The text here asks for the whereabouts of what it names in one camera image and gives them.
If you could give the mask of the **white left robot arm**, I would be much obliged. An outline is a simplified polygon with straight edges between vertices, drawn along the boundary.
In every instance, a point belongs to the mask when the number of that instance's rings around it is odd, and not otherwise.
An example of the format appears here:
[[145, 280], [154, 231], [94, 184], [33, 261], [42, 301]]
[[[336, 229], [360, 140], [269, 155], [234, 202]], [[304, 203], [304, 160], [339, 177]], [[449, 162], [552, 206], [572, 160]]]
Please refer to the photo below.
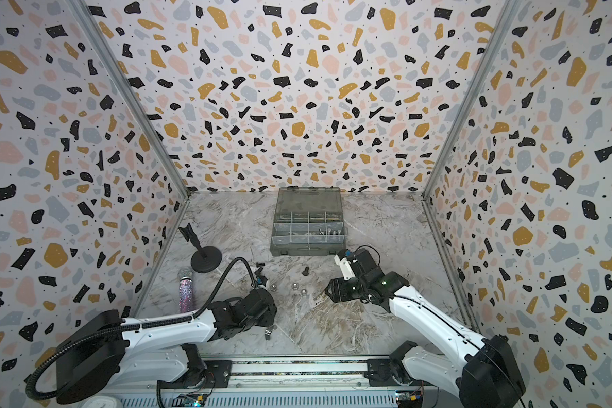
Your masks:
[[253, 327], [275, 323], [277, 307], [264, 287], [246, 297], [211, 302], [193, 313], [165, 318], [122, 319], [118, 312], [100, 313], [59, 345], [55, 362], [56, 401], [69, 405], [98, 394], [117, 380], [134, 381], [141, 356], [158, 350], [230, 340]]

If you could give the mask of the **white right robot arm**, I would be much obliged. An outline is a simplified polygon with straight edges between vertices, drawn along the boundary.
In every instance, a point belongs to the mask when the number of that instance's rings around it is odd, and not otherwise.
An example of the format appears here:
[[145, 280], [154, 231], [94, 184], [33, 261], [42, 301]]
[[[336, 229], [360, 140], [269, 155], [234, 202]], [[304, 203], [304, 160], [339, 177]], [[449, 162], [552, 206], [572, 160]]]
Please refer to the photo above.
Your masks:
[[342, 277], [329, 281], [325, 293], [335, 303], [359, 300], [402, 319], [438, 350], [432, 354], [405, 342], [389, 362], [400, 384], [422, 380], [457, 396], [465, 407], [521, 407], [526, 391], [507, 337], [487, 338], [428, 302], [396, 272], [384, 273], [365, 249], [335, 255]]

